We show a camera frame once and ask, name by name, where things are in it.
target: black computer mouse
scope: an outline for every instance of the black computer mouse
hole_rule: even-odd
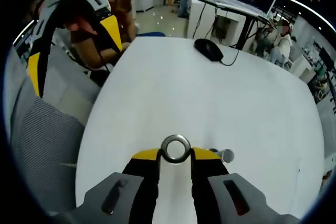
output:
[[[224,57],[219,47],[211,40],[197,39],[194,47],[210,61],[221,61]]]

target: metal ring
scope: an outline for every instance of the metal ring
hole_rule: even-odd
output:
[[[177,157],[177,158],[171,157],[167,152],[168,145],[174,141],[178,141],[184,146],[184,153],[181,157]],[[181,135],[169,136],[165,140],[163,140],[161,144],[161,154],[163,158],[167,162],[172,163],[172,164],[180,164],[184,162],[189,157],[190,150],[191,150],[191,146],[190,146],[189,141],[184,136],[181,136]]]

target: white robot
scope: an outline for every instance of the white robot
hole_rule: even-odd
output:
[[[62,27],[59,14],[64,9],[76,4],[81,7],[81,14],[100,36],[106,36],[111,48],[120,52],[121,39],[117,18],[111,13],[108,0],[45,0],[39,21],[34,28],[32,51],[28,69],[37,96],[43,97],[50,44],[56,27]]]

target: gray mesh fabric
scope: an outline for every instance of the gray mesh fabric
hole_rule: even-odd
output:
[[[24,81],[12,116],[12,147],[23,176],[46,211],[76,207],[75,175],[84,126],[35,96]]]

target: ceiling light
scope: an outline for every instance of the ceiling light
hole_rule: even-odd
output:
[[[328,26],[330,26],[331,29],[333,29],[333,31],[336,33],[335,28],[330,24],[329,21],[327,21],[324,17],[322,17],[320,14],[318,14],[317,12],[315,12],[312,8],[304,5],[303,3],[300,3],[299,1],[296,0],[290,0],[298,5],[301,5],[302,7],[306,8],[307,10],[311,11],[312,13],[314,13],[316,16],[318,16],[321,20],[323,20]]]

